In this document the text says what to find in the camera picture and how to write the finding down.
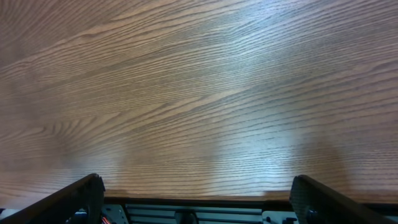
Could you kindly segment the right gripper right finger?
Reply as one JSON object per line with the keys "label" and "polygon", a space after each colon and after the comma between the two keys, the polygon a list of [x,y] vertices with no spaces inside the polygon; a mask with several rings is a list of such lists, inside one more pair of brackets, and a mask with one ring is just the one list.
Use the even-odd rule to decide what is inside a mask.
{"label": "right gripper right finger", "polygon": [[299,223],[395,223],[307,175],[294,177],[289,202]]}

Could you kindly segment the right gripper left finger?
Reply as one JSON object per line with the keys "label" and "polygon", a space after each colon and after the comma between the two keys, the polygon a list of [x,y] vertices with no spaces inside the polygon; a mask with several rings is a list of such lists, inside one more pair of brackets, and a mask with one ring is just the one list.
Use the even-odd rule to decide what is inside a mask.
{"label": "right gripper left finger", "polygon": [[102,178],[90,174],[2,219],[1,223],[101,223],[104,193]]}

